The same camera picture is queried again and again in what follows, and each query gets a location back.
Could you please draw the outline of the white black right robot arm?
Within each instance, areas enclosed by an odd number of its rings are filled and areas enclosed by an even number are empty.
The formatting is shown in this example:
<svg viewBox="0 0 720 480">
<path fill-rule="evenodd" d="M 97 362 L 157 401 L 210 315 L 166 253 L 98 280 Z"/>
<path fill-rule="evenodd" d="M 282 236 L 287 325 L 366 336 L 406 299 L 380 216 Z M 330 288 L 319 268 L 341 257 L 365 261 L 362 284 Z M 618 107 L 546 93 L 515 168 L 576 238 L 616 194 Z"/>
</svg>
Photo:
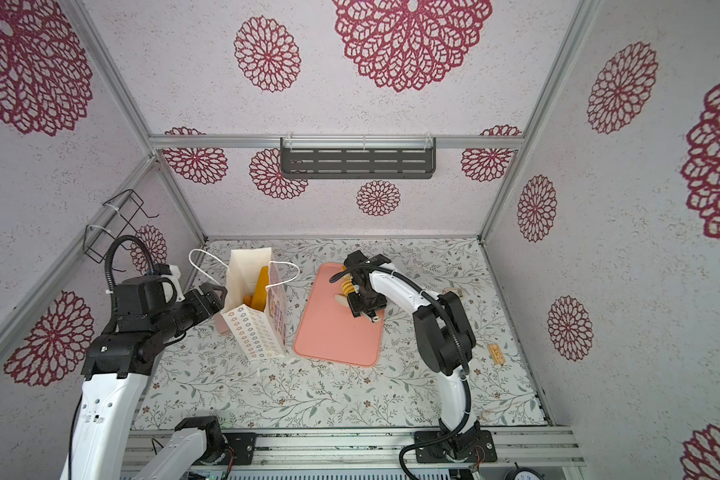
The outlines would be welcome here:
<svg viewBox="0 0 720 480">
<path fill-rule="evenodd" d="M 424 289 L 384 255 L 368 257 L 357 250 L 343 266 L 354 288 L 348 294 L 353 316 L 376 323 L 389 303 L 411 316 L 419 355 L 437 375 L 441 435 L 454 445 L 473 439 L 478 420 L 469 375 L 476 337 L 460 297 Z"/>
</svg>

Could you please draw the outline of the long golden baguette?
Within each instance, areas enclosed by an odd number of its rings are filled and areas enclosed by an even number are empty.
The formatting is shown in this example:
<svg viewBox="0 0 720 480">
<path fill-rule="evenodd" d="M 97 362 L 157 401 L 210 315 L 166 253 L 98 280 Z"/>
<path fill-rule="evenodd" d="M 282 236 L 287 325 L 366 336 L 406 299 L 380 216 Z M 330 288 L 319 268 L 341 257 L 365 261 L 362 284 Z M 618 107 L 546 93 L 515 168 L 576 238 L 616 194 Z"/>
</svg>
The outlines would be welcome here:
<svg viewBox="0 0 720 480">
<path fill-rule="evenodd" d="M 250 301 L 250 307 L 254 310 L 263 312 L 267 303 L 267 290 L 269 286 L 269 267 L 261 268 L 256 286 Z"/>
</svg>

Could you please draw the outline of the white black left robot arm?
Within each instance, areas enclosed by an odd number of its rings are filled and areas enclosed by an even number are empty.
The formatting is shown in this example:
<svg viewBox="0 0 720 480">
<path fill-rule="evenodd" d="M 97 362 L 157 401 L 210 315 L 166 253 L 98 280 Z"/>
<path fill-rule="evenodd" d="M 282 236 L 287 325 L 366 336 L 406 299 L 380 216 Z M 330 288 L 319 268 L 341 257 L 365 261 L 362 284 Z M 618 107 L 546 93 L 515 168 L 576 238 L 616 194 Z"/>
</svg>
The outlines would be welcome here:
<svg viewBox="0 0 720 480">
<path fill-rule="evenodd" d="M 227 289 L 203 283 L 185 294 L 169 276 L 110 288 L 114 330 L 89 346 L 62 479 L 119 476 L 137 405 L 165 348 L 221 312 Z"/>
</svg>

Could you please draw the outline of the white printed paper bag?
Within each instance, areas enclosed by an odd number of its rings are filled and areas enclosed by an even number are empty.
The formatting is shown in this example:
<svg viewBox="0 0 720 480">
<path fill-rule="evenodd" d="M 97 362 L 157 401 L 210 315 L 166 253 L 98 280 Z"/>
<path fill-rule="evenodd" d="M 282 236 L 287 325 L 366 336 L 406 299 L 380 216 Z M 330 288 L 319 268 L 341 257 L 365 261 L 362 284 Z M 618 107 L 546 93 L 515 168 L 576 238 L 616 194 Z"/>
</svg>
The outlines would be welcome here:
<svg viewBox="0 0 720 480">
<path fill-rule="evenodd" d="M 250 361 L 282 358 L 287 355 L 285 285 L 301 275 L 298 265 L 278 261 L 270 247 L 237 249 L 223 260 L 203 249 L 192 249 L 190 265 L 211 283 L 227 289 L 221 313 Z M 253 295 L 262 267 L 269 267 L 267 303 L 263 312 L 243 303 L 245 295 Z"/>
</svg>

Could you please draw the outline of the ridged spiral bread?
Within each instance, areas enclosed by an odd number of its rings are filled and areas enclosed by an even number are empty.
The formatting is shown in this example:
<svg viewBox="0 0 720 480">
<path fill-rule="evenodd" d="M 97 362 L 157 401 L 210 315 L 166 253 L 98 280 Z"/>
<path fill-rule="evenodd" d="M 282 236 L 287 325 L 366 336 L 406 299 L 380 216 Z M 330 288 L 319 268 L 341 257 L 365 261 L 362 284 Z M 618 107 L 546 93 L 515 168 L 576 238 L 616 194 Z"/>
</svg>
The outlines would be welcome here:
<svg viewBox="0 0 720 480">
<path fill-rule="evenodd" d="M 341 291 L 344 297 L 348 297 L 350 294 L 356 292 L 355 285 L 350 275 L 345 275 L 341 279 Z"/>
</svg>

